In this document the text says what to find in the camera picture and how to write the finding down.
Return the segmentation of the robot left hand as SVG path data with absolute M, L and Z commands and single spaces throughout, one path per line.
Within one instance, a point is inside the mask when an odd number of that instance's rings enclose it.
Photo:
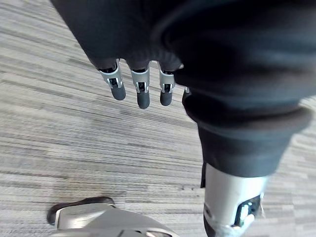
M 202 147 L 203 222 L 209 237 L 239 237 L 291 137 L 308 126 L 300 105 L 316 93 L 313 0 L 54 0 L 117 100 L 128 64 L 137 103 L 150 103 L 149 63 L 160 102 L 176 84 Z

